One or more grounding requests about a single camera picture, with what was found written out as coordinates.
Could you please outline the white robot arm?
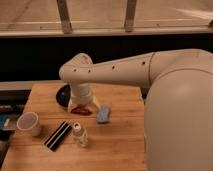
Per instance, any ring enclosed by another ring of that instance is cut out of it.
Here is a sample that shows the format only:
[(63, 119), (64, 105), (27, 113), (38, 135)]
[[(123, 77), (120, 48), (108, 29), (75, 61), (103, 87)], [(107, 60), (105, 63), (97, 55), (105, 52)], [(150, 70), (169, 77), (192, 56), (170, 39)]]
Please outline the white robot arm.
[(170, 50), (102, 63), (79, 53), (61, 66), (59, 75), (71, 86), (71, 103), (90, 103), (91, 83), (148, 90), (147, 171), (213, 171), (213, 53)]

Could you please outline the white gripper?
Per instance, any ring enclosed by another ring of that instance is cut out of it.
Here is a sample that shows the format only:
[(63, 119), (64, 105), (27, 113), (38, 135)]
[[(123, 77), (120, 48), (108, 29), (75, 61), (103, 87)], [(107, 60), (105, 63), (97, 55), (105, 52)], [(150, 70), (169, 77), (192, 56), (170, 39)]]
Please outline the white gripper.
[(72, 113), (75, 108), (75, 104), (86, 105), (89, 104), (89, 108), (92, 112), (97, 112), (100, 109), (100, 103), (96, 96), (93, 96), (93, 92), (88, 83), (71, 84), (71, 97), (68, 103), (67, 111)]

